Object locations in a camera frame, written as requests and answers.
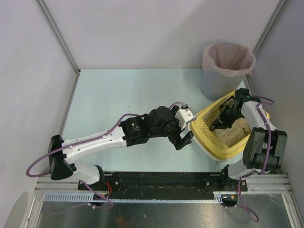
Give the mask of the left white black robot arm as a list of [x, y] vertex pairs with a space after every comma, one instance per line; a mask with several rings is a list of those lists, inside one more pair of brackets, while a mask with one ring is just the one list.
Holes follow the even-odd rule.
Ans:
[[151, 138], [165, 137], [176, 150], [191, 143], [194, 136], [189, 131], [181, 133], [196, 120], [196, 114], [189, 107], [172, 108], [160, 106], [148, 114], [123, 115], [110, 130], [83, 138], [66, 139], [52, 136], [49, 145], [50, 177], [54, 181], [67, 178], [78, 179], [88, 185], [104, 181], [102, 168], [82, 162], [85, 156], [114, 148], [145, 144]]

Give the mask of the black litter scoop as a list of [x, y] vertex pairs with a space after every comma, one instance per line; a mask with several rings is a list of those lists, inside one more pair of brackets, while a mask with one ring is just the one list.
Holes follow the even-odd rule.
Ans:
[[223, 102], [220, 106], [219, 106], [219, 110], [221, 112], [223, 112], [225, 110], [225, 108], [228, 106], [229, 108], [232, 108], [234, 106], [234, 100], [235, 97], [232, 95], [230, 96], [225, 102]]

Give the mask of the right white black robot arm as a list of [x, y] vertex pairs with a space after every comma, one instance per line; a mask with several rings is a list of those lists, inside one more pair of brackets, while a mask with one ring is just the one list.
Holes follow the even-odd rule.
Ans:
[[[271, 124], [260, 97], [251, 96], [248, 89], [240, 88], [229, 93], [203, 109], [202, 115], [205, 122], [202, 146], [212, 157], [228, 160], [243, 153], [241, 160], [226, 165], [218, 177], [205, 182], [206, 191], [231, 191], [233, 187], [240, 190], [240, 183], [245, 178], [281, 167], [287, 134]], [[214, 131], [231, 129], [240, 118], [246, 119], [251, 132], [228, 147]]]

